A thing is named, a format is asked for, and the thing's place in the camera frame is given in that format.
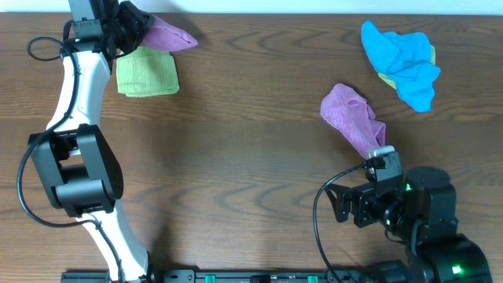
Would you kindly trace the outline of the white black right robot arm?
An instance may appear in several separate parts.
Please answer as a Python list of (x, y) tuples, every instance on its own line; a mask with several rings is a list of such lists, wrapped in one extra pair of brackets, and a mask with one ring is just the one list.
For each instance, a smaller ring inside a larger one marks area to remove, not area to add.
[(490, 282), (481, 248), (458, 233), (457, 194), (450, 176), (435, 167), (367, 169), (368, 183), (347, 187), (327, 181), (338, 222), (350, 216), (363, 228), (384, 227), (385, 237), (403, 245), (407, 263), (390, 261), (366, 267), (360, 282)]

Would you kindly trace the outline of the purple microfibre cloth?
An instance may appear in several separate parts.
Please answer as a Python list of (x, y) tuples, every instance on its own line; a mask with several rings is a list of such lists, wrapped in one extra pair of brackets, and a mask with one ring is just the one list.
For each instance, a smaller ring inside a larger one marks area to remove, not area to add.
[(187, 31), (154, 17), (140, 45), (154, 50), (178, 52), (198, 46), (198, 41)]

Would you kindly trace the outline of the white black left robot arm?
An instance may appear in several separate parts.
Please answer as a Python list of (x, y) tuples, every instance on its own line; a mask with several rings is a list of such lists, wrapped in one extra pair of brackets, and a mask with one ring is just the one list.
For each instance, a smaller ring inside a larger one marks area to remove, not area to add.
[(38, 217), (21, 191), (32, 160), (51, 205), (72, 218), (65, 228), (83, 226), (108, 264), (106, 271), (66, 271), (63, 282), (158, 282), (149, 252), (127, 220), (121, 198), (123, 173), (99, 127), (101, 106), (116, 59), (135, 51), (154, 17), (129, 1), (71, 1), (72, 20), (56, 44), (64, 82), (46, 130), (31, 134), (17, 172), (20, 204)]

